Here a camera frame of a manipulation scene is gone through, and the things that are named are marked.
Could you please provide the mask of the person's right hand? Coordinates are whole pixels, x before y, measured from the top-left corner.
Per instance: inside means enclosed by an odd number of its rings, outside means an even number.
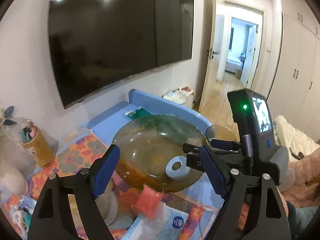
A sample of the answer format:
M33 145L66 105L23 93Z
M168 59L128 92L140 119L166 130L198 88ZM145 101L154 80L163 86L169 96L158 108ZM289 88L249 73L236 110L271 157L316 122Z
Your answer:
M279 190L278 190L278 193L280 195L280 198L281 198L281 201L282 201L286 216L288 217L289 216L289 208L288 208L287 202L286 202L284 196L281 194L281 192ZM247 216L248 216L248 212L249 212L249 206L246 203L244 203L242 205L241 212L240 212L240 217L238 219L238 228L240 230L244 230L244 226L246 224L246 219L247 219Z

